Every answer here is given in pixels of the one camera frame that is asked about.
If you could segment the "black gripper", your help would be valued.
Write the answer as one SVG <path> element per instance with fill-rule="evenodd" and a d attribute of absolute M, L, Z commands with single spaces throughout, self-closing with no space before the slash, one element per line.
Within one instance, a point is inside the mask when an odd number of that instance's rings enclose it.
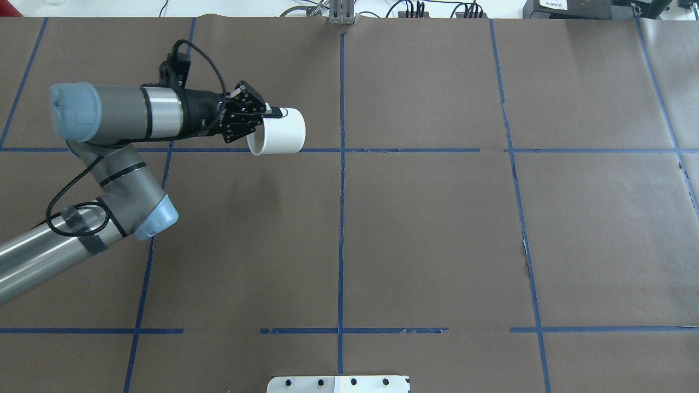
<path fill-rule="evenodd" d="M 287 109 L 267 105 L 246 81 L 233 92 L 183 90 L 183 138 L 222 135 L 230 144 L 252 134 L 263 118 L 283 118 Z"/>

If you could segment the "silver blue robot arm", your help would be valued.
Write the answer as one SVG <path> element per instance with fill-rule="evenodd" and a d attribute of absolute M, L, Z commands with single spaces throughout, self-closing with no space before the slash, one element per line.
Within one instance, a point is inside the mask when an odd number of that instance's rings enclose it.
<path fill-rule="evenodd" d="M 220 93 L 165 80 L 57 83 L 49 105 L 56 134 L 84 169 L 50 199 L 39 224 L 2 244 L 2 305 L 122 239 L 145 241 L 177 222 L 135 144 L 217 135 L 229 144 L 292 112 L 270 105 L 244 81 Z"/>

